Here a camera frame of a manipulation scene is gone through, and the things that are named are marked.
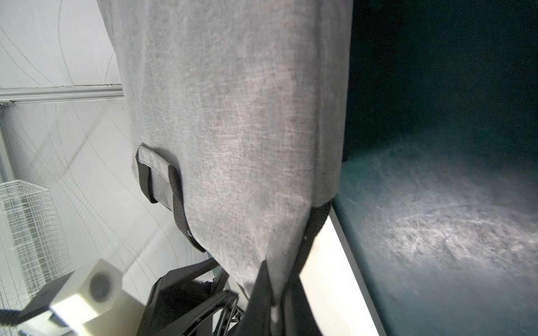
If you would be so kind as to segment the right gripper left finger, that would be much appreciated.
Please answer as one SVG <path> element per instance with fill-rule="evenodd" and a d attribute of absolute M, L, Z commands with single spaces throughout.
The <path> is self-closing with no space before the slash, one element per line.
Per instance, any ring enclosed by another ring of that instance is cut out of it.
<path fill-rule="evenodd" d="M 252 296 L 249 300 L 245 316 L 239 322 L 239 336 L 271 335 L 272 286 L 266 261 L 263 261 L 256 278 Z"/>

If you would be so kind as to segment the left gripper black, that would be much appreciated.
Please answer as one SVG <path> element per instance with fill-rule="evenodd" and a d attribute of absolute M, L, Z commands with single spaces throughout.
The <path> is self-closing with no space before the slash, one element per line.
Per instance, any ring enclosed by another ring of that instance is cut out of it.
<path fill-rule="evenodd" d="M 229 274 L 198 278 L 218 268 L 213 258 L 169 271 L 152 287 L 138 335 L 227 335 L 239 295 L 226 290 Z"/>

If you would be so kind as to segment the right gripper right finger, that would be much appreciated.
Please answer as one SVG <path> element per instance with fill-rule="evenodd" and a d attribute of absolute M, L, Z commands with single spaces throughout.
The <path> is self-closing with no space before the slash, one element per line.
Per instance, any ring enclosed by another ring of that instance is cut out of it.
<path fill-rule="evenodd" d="M 281 308 L 283 335 L 322 336 L 299 278 L 287 287 Z"/>

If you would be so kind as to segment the grey laptop sleeve bag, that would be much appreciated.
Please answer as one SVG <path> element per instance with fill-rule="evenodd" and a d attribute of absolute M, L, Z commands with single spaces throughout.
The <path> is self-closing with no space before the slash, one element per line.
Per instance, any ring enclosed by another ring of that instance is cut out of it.
<path fill-rule="evenodd" d="M 193 238 L 281 296 L 340 181 L 351 1 L 100 1 L 134 159 L 182 178 Z"/>

